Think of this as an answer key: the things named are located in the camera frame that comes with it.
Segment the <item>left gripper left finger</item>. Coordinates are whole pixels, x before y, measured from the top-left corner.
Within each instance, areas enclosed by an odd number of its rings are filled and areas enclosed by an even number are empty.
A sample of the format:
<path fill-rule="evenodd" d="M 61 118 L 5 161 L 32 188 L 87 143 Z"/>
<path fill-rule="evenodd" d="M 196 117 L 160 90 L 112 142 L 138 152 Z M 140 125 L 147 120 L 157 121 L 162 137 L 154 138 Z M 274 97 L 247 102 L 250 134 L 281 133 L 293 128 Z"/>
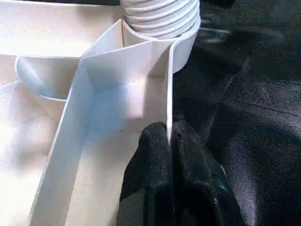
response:
<path fill-rule="evenodd" d="M 125 169 L 117 225 L 174 225 L 172 157 L 163 122 L 148 125 L 140 134 Z"/>

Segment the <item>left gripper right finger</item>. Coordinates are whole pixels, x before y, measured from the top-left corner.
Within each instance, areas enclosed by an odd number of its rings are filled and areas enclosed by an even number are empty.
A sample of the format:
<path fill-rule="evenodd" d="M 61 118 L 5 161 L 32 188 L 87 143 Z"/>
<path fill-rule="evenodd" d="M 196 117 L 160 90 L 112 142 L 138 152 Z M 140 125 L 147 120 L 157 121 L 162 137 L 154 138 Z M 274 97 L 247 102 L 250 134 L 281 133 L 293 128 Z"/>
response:
<path fill-rule="evenodd" d="M 171 148 L 176 225 L 244 226 L 223 168 L 187 122 L 173 124 Z"/>

